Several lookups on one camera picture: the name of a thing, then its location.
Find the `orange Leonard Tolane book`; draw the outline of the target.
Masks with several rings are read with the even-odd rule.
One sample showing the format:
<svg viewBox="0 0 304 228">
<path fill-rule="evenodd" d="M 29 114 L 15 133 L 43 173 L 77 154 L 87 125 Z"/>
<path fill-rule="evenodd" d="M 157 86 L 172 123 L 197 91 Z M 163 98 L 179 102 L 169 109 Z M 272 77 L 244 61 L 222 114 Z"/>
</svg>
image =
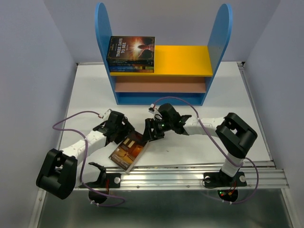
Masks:
<svg viewBox="0 0 304 228">
<path fill-rule="evenodd" d="M 144 154 L 147 144 L 141 133 L 133 131 L 117 146 L 109 159 L 129 173 Z"/>
</svg>

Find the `Jane Eyre book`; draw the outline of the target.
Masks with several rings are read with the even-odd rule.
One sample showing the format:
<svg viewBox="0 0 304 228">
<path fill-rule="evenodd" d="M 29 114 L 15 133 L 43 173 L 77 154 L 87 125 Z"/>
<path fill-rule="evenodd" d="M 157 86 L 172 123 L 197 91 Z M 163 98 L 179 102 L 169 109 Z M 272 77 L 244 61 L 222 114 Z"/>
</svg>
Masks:
<svg viewBox="0 0 304 228">
<path fill-rule="evenodd" d="M 110 72 L 118 72 L 118 73 L 154 73 L 154 70 L 146 70 L 146 69 L 111 69 Z"/>
</svg>

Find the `Animal Farm book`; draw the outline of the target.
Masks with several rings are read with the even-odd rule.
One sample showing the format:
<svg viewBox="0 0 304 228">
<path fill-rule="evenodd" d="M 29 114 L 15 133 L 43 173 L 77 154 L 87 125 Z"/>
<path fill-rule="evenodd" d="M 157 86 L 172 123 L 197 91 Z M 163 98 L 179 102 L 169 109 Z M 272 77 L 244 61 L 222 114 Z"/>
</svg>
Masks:
<svg viewBox="0 0 304 228">
<path fill-rule="evenodd" d="M 146 69 L 146 70 L 154 70 L 153 67 L 109 67 L 109 69 Z"/>
</svg>

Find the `A Tale of Two Cities book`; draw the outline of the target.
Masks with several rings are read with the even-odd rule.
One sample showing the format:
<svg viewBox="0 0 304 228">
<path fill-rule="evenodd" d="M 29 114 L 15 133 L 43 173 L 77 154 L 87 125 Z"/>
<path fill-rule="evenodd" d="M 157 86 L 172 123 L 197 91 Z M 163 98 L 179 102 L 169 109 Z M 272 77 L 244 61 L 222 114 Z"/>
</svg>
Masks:
<svg viewBox="0 0 304 228">
<path fill-rule="evenodd" d="M 110 67 L 154 67 L 152 64 L 141 64 L 141 63 L 110 63 Z"/>
</svg>

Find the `Little Women book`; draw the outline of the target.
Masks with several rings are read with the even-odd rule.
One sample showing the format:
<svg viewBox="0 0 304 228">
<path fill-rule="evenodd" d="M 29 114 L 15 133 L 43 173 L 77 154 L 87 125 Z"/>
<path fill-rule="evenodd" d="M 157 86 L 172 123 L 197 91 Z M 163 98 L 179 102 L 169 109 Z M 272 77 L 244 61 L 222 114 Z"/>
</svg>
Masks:
<svg viewBox="0 0 304 228">
<path fill-rule="evenodd" d="M 154 65 L 154 61 L 153 60 L 108 60 L 107 61 L 108 64 L 110 63 L 141 63 L 141 64 L 152 64 Z"/>
</svg>

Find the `Three Days to See book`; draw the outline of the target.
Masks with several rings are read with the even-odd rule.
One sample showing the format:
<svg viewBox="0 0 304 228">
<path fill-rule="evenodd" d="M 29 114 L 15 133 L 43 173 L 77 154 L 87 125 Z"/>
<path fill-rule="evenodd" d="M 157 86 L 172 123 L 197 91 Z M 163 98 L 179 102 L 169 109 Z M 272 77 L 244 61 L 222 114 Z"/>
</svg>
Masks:
<svg viewBox="0 0 304 228">
<path fill-rule="evenodd" d="M 111 36 L 107 60 L 154 60 L 155 37 Z"/>
</svg>

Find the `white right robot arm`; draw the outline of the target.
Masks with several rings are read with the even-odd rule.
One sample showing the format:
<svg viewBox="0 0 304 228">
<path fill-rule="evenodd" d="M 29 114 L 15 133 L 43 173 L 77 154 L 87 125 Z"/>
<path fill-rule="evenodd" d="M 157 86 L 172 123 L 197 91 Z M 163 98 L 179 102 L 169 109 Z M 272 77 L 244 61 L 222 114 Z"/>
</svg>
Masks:
<svg viewBox="0 0 304 228">
<path fill-rule="evenodd" d="M 220 171 L 204 174 L 203 186 L 213 189 L 247 185 L 245 174 L 240 172 L 240 168 L 257 139 L 257 133 L 237 114 L 201 119 L 198 115 L 180 115 L 169 103 L 159 108 L 152 105 L 149 111 L 153 118 L 145 120 L 144 142 L 162 139 L 167 131 L 180 135 L 206 135 L 211 140 L 217 137 L 227 150 L 224 153 L 225 161 Z"/>
</svg>

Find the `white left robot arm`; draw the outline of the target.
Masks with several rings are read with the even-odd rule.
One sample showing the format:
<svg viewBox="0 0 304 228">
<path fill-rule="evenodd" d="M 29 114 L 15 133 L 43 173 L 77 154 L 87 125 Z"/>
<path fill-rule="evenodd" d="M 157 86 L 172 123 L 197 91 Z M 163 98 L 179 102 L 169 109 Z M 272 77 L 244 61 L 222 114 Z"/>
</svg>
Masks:
<svg viewBox="0 0 304 228">
<path fill-rule="evenodd" d="M 54 130 L 75 132 L 82 139 L 64 149 L 53 148 L 49 150 L 36 179 L 37 187 L 62 200 L 72 193 L 74 187 L 83 184 L 84 168 L 81 168 L 80 171 L 77 170 L 80 163 L 85 164 L 87 157 L 92 153 L 112 142 L 120 143 L 135 130 L 123 113 L 111 109 L 104 114 L 95 111 L 82 111 L 64 119 L 63 122 L 84 113 L 96 114 L 101 119 L 101 123 L 94 127 L 88 135 L 75 129 L 58 128 L 57 125 L 61 122 L 54 124 L 52 126 Z"/>
</svg>

